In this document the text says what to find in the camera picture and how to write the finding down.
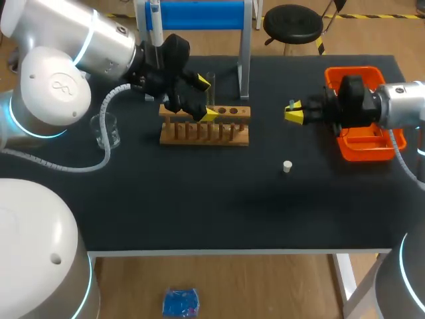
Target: white cable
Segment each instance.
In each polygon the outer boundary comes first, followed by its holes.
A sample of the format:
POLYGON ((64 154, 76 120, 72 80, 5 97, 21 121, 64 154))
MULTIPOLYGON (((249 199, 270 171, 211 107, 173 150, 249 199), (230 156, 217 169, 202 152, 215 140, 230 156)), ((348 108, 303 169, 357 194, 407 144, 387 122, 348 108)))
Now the white cable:
POLYGON ((111 147, 109 145, 108 133, 106 131, 106 123, 105 123, 106 108, 108 107, 109 103, 111 102, 114 96, 116 96, 117 94, 123 91, 130 90, 130 88, 131 88, 130 84, 123 84, 123 85, 117 86, 111 92, 109 92, 109 94, 105 97, 104 101, 102 102, 102 106, 100 107, 99 118, 100 118, 100 131, 102 133, 102 142, 103 142, 103 145, 105 146, 105 158, 98 165, 90 166, 90 167, 82 167, 82 168, 65 167, 65 166, 50 163, 48 161, 44 161, 41 158, 37 158, 30 154, 26 154, 26 153, 15 151, 15 150, 4 149, 1 151, 1 153, 17 156, 19 158, 33 161, 34 163, 46 166, 48 168, 55 169, 57 171, 66 171, 68 173, 88 173, 89 171, 96 171, 98 169, 105 167, 111 158, 111 147))
POLYGON ((400 163, 401 167, 404 169, 406 174, 416 183, 418 181, 418 179, 411 172, 409 167, 407 167, 406 163, 404 162, 403 157, 401 156, 400 150, 398 149, 398 145, 397 145, 397 142, 396 142, 396 138, 394 137, 394 133, 392 132, 392 130, 389 130, 388 132, 390 134, 390 139, 391 139, 394 151, 396 152, 396 157, 398 159, 398 162, 400 163))

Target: blue backrest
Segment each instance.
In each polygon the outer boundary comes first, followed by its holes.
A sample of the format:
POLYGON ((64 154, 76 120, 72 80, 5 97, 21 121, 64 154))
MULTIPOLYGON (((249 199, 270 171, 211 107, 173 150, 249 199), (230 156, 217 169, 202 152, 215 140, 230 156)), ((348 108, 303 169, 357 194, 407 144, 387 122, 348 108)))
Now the blue backrest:
MULTIPOLYGON (((147 29, 152 30, 151 5, 145 3, 147 29)), ((164 30, 243 30, 243 1, 161 2, 164 30)))

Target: wooden peg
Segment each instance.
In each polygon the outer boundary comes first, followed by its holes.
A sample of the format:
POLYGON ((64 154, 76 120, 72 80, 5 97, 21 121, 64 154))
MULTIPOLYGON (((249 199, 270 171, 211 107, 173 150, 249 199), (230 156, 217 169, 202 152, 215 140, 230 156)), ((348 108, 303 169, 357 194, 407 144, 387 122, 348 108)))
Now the wooden peg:
POLYGON ((170 117, 169 116, 166 116, 165 117, 165 128, 167 129, 167 131, 170 130, 170 123, 171 123, 170 117))
POLYGON ((185 122, 185 138, 186 138, 186 140, 188 140, 189 139, 189 122, 188 121, 186 121, 185 122))
POLYGON ((201 138, 201 123, 197 123, 197 139, 201 138))
POLYGON ((233 137, 234 137, 234 123, 232 123, 232 125, 230 126, 230 141, 233 141, 233 137))
POLYGON ((211 122, 208 122, 207 124, 207 140, 211 140, 211 135, 213 132, 213 125, 211 124, 211 122))
POLYGON ((179 139, 179 123, 174 123, 174 139, 179 139))
POLYGON ((220 123, 218 125, 218 139, 219 140, 223 139, 223 123, 220 123))

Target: yellow black tape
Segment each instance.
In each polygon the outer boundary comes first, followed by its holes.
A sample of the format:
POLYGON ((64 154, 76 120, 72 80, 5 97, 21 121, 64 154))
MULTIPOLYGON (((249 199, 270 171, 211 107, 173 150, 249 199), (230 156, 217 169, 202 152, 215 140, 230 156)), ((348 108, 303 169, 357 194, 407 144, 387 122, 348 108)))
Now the yellow black tape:
POLYGON ((425 15, 337 15, 336 19, 425 19, 425 15))
MULTIPOLYGON (((105 13, 108 18, 120 19, 135 19, 135 15, 122 15, 120 13, 105 13)), ((332 15, 325 15, 325 18, 330 19, 332 15)), ((337 15, 336 19, 425 19, 425 15, 337 15)))
POLYGON ((119 13, 105 13, 107 18, 120 18, 120 19, 135 19, 135 15, 121 15, 119 13))
POLYGON ((319 55, 326 55, 325 45, 323 44, 323 40, 321 37, 316 40, 316 47, 319 51, 319 55))

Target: blue object on floor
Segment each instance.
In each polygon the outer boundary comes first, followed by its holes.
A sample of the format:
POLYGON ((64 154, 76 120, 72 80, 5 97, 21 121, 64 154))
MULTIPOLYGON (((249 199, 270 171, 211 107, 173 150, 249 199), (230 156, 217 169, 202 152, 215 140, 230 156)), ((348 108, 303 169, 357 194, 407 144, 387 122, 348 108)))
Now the blue object on floor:
POLYGON ((165 317, 196 317, 199 311, 199 299, 196 289, 167 290, 162 315, 165 317))

